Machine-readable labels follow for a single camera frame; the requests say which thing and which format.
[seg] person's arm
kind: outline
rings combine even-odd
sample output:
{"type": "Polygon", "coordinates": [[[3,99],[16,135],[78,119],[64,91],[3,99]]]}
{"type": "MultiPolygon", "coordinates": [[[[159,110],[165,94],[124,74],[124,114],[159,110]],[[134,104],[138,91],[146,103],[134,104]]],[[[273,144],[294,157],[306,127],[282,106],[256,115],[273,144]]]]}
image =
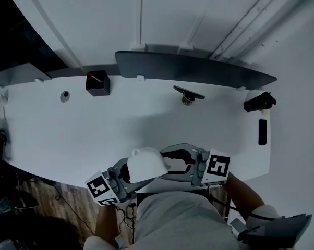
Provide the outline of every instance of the person's arm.
{"type": "Polygon", "coordinates": [[[118,249],[115,238],[119,235],[115,208],[102,206],[99,209],[95,226],[95,236],[98,236],[118,249]]]}
{"type": "MultiPolygon", "coordinates": [[[[251,213],[253,210],[265,204],[254,190],[231,173],[229,173],[228,180],[223,187],[240,211],[251,213]]],[[[247,220],[247,215],[240,214],[247,220]]]]}

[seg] black water bottle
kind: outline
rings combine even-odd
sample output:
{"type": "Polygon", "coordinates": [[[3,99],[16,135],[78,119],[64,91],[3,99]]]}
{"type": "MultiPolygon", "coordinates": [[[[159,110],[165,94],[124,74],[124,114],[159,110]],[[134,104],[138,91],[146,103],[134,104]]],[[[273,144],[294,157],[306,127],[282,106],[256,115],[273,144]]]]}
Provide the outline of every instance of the black water bottle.
{"type": "Polygon", "coordinates": [[[265,92],[252,98],[244,103],[244,109],[247,112],[269,109],[276,105],[276,100],[271,96],[271,93],[265,92]]]}

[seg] gray t-shirt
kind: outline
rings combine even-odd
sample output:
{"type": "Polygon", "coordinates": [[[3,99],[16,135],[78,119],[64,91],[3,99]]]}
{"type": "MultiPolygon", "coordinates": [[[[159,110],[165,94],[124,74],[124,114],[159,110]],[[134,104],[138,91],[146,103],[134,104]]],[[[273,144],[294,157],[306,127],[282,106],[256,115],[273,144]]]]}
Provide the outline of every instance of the gray t-shirt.
{"type": "MultiPolygon", "coordinates": [[[[277,218],[276,210],[261,206],[254,214],[277,218]]],[[[251,229],[265,220],[249,217],[251,229]]],[[[231,226],[203,196],[186,192],[167,192],[149,196],[138,207],[135,244],[132,250],[168,249],[246,249],[233,236],[231,226]]],[[[114,250],[100,237],[87,238],[84,250],[114,250]]]]}

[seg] black cube box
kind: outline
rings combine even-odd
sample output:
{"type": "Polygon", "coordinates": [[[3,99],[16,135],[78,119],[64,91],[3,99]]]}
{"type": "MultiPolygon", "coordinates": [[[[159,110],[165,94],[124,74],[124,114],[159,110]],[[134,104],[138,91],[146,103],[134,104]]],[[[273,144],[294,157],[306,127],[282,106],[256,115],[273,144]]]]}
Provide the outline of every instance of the black cube box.
{"type": "Polygon", "coordinates": [[[106,74],[105,70],[88,72],[86,76],[85,90],[87,90],[93,96],[110,95],[111,93],[110,86],[111,81],[108,75],[106,74]]]}

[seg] black and white marker tag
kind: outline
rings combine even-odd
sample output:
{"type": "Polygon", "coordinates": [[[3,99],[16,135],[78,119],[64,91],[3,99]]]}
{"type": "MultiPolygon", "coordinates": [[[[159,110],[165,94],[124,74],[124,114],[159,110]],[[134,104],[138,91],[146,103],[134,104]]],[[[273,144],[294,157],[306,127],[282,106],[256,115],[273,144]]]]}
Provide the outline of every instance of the black and white marker tag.
{"type": "Polygon", "coordinates": [[[221,182],[225,182],[229,175],[229,164],[229,155],[211,149],[201,183],[206,185],[206,183],[221,184],[221,182]]]}
{"type": "Polygon", "coordinates": [[[101,171],[85,181],[85,184],[93,200],[101,206],[120,202],[101,171]]]}

